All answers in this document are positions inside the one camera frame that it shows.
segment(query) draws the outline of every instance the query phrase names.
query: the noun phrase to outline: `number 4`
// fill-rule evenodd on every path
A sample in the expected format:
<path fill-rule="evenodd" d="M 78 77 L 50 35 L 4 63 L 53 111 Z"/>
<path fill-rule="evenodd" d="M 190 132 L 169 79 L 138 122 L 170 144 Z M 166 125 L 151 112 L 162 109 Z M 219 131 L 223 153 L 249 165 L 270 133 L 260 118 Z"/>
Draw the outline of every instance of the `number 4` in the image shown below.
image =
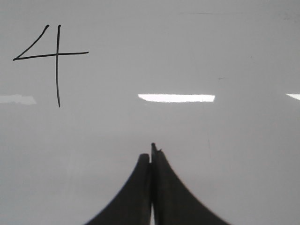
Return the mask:
<path fill-rule="evenodd" d="M 58 25 L 57 29 L 57 42 L 56 42 L 56 53 L 54 54 L 45 54 L 45 55 L 32 55 L 32 56 L 27 56 L 27 57 L 21 57 L 24 55 L 32 46 L 35 45 L 36 42 L 39 41 L 39 39 L 43 36 L 43 34 L 46 32 L 48 29 L 49 25 L 46 25 L 43 32 L 41 35 L 20 55 L 15 57 L 13 61 L 15 60 L 26 60 L 26 59 L 31 59 L 31 58 L 39 58 L 39 57 L 49 57 L 49 56 L 55 56 L 56 57 L 56 65 L 55 65 L 55 77 L 56 77 L 56 92 L 57 92 L 57 101 L 58 101 L 58 107 L 60 107 L 60 93 L 59 93 L 59 88 L 58 88 L 58 56 L 59 55 L 80 55 L 80 54 L 87 54 L 89 52 L 66 52 L 66 53 L 59 53 L 59 46 L 60 46 L 60 25 Z"/>

